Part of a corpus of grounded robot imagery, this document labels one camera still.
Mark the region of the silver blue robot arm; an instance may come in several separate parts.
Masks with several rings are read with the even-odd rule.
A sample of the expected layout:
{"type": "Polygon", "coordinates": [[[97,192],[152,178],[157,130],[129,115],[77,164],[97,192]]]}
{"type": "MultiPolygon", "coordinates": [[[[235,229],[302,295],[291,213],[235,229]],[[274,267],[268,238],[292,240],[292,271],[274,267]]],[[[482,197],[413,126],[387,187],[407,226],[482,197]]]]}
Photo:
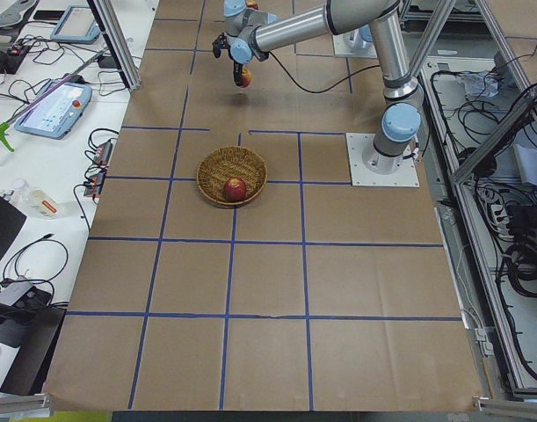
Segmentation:
{"type": "Polygon", "coordinates": [[[374,39],[369,25],[350,31],[343,35],[343,39],[351,50],[361,51],[374,46],[374,39]]]}
{"type": "Polygon", "coordinates": [[[245,1],[223,4],[225,31],[212,43],[216,58],[226,50],[233,62],[233,78],[244,87],[244,66],[264,61],[272,51],[331,33],[342,35],[367,25],[384,84],[387,107],[372,144],[364,149],[364,165],[378,174],[399,170],[403,153],[421,128],[423,93],[410,70],[398,19],[397,1],[327,1],[311,10],[278,18],[245,1]]]}

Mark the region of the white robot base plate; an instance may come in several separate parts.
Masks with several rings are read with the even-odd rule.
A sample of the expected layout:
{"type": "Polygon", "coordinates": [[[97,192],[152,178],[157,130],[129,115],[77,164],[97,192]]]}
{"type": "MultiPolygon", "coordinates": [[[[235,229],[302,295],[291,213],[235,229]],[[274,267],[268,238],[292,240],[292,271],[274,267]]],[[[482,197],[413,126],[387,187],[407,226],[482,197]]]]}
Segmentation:
{"type": "Polygon", "coordinates": [[[352,186],[420,187],[409,146],[400,156],[387,157],[374,148],[374,134],[346,133],[345,139],[352,186]]]}

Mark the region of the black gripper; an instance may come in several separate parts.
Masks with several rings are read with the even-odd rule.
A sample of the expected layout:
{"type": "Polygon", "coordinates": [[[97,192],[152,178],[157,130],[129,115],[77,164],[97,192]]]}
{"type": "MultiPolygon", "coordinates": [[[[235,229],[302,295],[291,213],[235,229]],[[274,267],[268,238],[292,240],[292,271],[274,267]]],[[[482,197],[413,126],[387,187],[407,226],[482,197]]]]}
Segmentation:
{"type": "Polygon", "coordinates": [[[246,63],[246,47],[230,47],[229,55],[235,62],[232,72],[234,84],[239,88],[244,88],[243,72],[245,71],[245,67],[243,65],[246,63]]]}

